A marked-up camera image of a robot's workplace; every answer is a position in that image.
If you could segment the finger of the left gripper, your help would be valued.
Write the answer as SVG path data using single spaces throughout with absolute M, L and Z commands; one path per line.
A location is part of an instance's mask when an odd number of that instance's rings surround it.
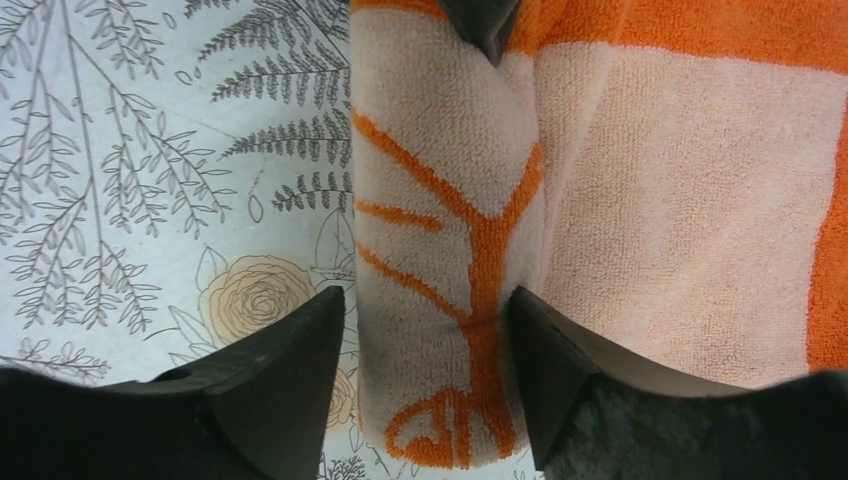
M 498 67 L 516 23 L 521 0 L 438 0 L 457 35 Z

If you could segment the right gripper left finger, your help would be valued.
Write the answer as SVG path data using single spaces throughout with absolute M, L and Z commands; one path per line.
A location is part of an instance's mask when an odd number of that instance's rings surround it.
M 5 479 L 313 479 L 345 321 L 329 287 L 155 379 L 85 387 L 1 371 Z

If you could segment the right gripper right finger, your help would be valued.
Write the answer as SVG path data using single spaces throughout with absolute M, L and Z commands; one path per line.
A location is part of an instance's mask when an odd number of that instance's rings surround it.
M 641 356 L 525 288 L 507 309 L 535 466 L 548 479 L 843 479 L 847 374 L 749 390 Z

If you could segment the orange cartoon towel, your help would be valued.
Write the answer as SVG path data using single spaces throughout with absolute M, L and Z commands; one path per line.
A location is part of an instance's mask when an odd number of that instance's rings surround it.
M 371 444 L 525 446 L 519 285 L 719 382 L 846 365 L 845 2 L 524 1 L 493 65 L 434 1 L 355 1 L 350 54 Z

